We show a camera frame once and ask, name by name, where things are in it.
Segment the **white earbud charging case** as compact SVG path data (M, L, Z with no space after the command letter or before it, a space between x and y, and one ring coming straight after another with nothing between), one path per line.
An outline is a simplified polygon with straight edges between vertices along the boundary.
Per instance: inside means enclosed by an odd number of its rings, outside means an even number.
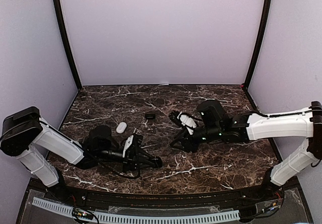
M127 123L126 122L120 122L116 128L116 132L118 134L122 134L127 128Z

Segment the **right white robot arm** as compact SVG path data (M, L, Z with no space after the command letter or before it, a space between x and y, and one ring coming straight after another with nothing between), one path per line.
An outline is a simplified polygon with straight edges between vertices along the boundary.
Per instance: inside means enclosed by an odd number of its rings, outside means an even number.
M258 111L229 117L218 100L206 100L197 107L200 118L173 111L170 120L182 131L171 147L194 153L202 143L222 140L228 143L249 142L264 138L299 136L303 143L285 160L265 173L257 197L267 201L290 178L321 160L321 103L300 110L263 114Z

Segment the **black front rail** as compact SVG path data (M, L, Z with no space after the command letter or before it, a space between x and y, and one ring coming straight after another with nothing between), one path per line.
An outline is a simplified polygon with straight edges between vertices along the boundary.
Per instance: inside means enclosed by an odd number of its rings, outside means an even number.
M87 207L125 206L125 207L197 207L207 205L223 205L224 207L254 203L258 186L234 190L216 191L197 194L124 194L68 186L76 202Z

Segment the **right black frame post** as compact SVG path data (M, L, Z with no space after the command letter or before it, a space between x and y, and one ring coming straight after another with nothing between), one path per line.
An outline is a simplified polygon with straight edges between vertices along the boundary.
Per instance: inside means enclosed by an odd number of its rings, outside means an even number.
M248 88L251 84L254 72L255 72L255 68L257 65L257 61L259 58L260 50L262 47L262 43L263 43L265 31L266 31L266 25L267 25L267 21L268 21L270 6L271 6L271 0L264 0L259 29L258 29L258 33L257 33L255 45L254 45L254 50L252 53L252 57L251 57L249 69L248 69L248 72L247 72L247 75L245 78L245 82L243 83L243 89L245 91L248 90Z

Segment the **black frame post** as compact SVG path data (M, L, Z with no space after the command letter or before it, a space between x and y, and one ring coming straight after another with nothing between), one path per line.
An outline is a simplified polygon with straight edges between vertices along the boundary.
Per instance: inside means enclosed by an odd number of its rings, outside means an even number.
M271 6L271 0L264 0L259 29L258 29L258 33L257 33L255 45L254 45L254 50L252 53L252 57L251 57L249 69L248 69L248 72L247 72L247 75L245 78L245 82L243 83L243 89L245 91L248 90L248 88L251 84L254 72L255 72L255 68L257 65L257 61L259 58L260 50L262 47L262 43L263 43L265 31L266 31L266 25L267 25L267 21L268 21L270 6Z
M67 58L67 62L68 62L68 65L69 65L69 69L71 71L72 78L73 78L73 81L75 83L75 86L76 86L77 90L79 91L83 86L82 86L79 74L77 72L76 63L74 61L71 46L70 46L70 43L69 43L69 38L68 38L68 35L67 35L66 25L65 25L65 22L64 22L64 16L63 16L63 11L62 11L61 1L60 0L53 0L53 5L54 5L54 10L55 10L55 14L56 14L56 20L57 20L57 24L58 24L60 37L61 37L62 44L63 44L63 48L64 48L64 51L65 51L65 55L66 55L66 58Z

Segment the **left black frame post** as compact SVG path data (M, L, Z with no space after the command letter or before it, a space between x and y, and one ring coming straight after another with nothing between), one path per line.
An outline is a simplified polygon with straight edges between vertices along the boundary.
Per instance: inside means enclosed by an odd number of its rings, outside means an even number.
M82 86L79 74L77 72L76 63L74 61L71 46L70 46L70 43L69 43L69 38L68 38L68 35L67 35L66 25L65 25L65 22L64 22L64 16L63 16L63 11L62 11L61 1L60 0L53 0L53 5L54 5L54 10L55 10L55 14L56 14L56 20L57 20L57 24L58 24L60 37L61 37L62 44L63 44L63 48L64 48L64 51L65 51L65 55L66 55L66 58L67 58L67 62L68 62L68 65L69 65L69 69L71 71L72 78L73 78L73 81L75 83L75 86L76 86L77 90L79 91L83 86Z

